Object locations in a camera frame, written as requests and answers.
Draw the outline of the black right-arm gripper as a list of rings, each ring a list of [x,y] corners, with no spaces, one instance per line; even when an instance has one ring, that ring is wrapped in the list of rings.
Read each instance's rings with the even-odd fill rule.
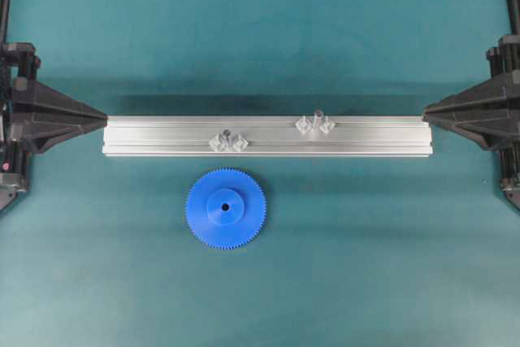
[[[483,150],[498,150],[500,188],[506,200],[519,210],[519,35],[504,35],[486,57],[491,79],[428,105],[423,119],[473,141]],[[454,120],[501,109],[507,110],[508,119]]]

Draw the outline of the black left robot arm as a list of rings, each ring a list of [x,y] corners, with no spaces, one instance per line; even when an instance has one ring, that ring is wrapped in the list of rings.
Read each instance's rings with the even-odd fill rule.
[[[1,207],[29,190],[34,154],[104,128],[108,117],[37,80],[31,43],[7,41],[11,0],[1,0]]]

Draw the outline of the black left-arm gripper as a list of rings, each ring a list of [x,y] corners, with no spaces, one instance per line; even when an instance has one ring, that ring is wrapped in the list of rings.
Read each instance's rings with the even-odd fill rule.
[[[1,189],[9,193],[28,190],[30,153],[43,154],[57,144],[107,125],[105,113],[35,81],[40,65],[32,44],[1,44]],[[23,94],[31,111],[82,118],[71,117],[68,122],[29,120],[24,124],[22,144],[22,127],[15,124],[15,113],[22,111],[17,99]]]

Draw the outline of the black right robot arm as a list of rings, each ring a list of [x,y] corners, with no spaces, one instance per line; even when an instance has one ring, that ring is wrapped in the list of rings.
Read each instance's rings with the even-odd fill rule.
[[[519,208],[519,0],[506,0],[511,33],[488,49],[491,78],[427,106],[423,120],[497,153],[500,189]]]

